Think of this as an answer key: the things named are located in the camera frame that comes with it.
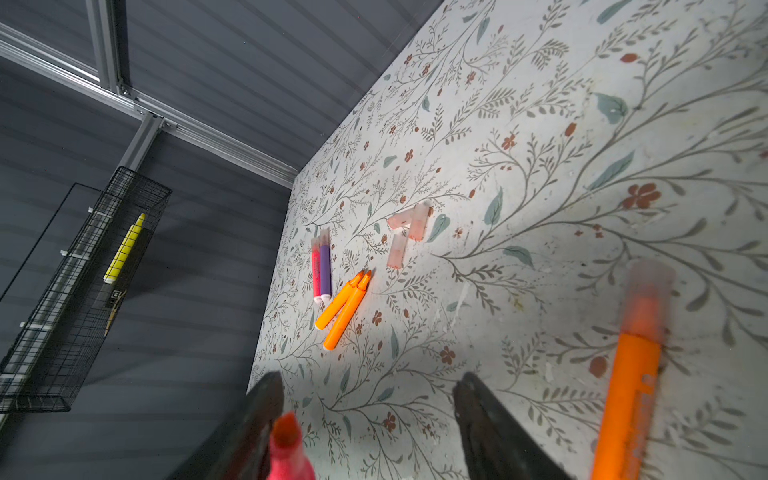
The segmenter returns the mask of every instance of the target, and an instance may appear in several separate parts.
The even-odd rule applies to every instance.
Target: orange marker
[[[366,290],[368,290],[368,282],[371,280],[372,275],[373,272],[368,270],[368,273],[366,273],[362,280],[360,280],[360,282],[357,284],[354,293],[349,298],[349,300],[347,300],[346,305],[339,314],[339,318],[336,320],[336,323],[334,323],[333,327],[331,327],[331,331],[326,337],[326,341],[323,342],[324,349],[330,351],[336,348],[336,345],[341,339],[341,335],[344,334],[346,326],[349,325],[349,321],[357,311],[357,307],[360,305],[362,298],[366,295]]]
[[[636,480],[656,399],[656,377],[674,270],[655,260],[632,267],[592,480]]]
[[[330,305],[328,305],[328,308],[326,308],[325,311],[321,313],[317,318],[317,321],[315,322],[316,329],[322,330],[326,328],[329,323],[331,323],[333,317],[336,316],[339,310],[341,310],[341,307],[343,307],[346,301],[349,300],[349,298],[352,296],[357,283],[360,281],[360,279],[362,279],[362,275],[365,272],[365,270],[361,271],[355,276],[355,278],[346,283],[344,288],[342,288],[339,294],[336,295],[336,298],[333,299]]]

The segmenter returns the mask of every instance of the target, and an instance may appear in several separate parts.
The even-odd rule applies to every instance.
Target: floral patterned surface
[[[283,374],[322,478],[466,478],[476,371],[588,478],[627,264],[677,271],[643,478],[765,478],[768,12],[736,0],[448,0],[300,173],[251,385]],[[428,201],[386,267],[386,218]],[[376,270],[331,353],[333,282]]]

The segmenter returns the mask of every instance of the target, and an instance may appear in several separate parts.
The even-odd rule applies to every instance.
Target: black wire mesh basket
[[[0,412],[70,410],[170,192],[125,167],[114,173],[0,362]]]

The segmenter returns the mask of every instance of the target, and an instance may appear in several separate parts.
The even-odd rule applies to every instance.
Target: uncapped orange marker
[[[322,330],[326,328],[329,323],[331,323],[333,317],[336,316],[346,301],[349,300],[349,298],[355,292],[355,287],[357,286],[357,283],[362,279],[362,275],[364,273],[365,270],[362,270],[355,276],[355,278],[346,283],[344,288],[342,288],[338,295],[336,295],[336,298],[333,299],[330,305],[328,305],[328,308],[326,308],[325,311],[321,313],[317,318],[317,321],[315,322],[316,329]]]
[[[636,480],[656,399],[674,270],[655,260],[632,267],[592,480]]]
[[[362,302],[362,298],[366,295],[368,290],[368,282],[371,280],[373,272],[368,270],[368,273],[360,280],[353,292],[352,296],[347,300],[346,305],[339,314],[339,318],[336,319],[336,323],[331,327],[330,333],[326,337],[326,341],[323,342],[323,348],[326,350],[333,350],[341,339],[341,335],[344,334],[346,326],[349,325],[349,321],[357,311],[357,307]]]

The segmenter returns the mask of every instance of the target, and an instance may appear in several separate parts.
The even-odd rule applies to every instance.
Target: purple marker
[[[320,231],[320,298],[331,300],[331,231]]]

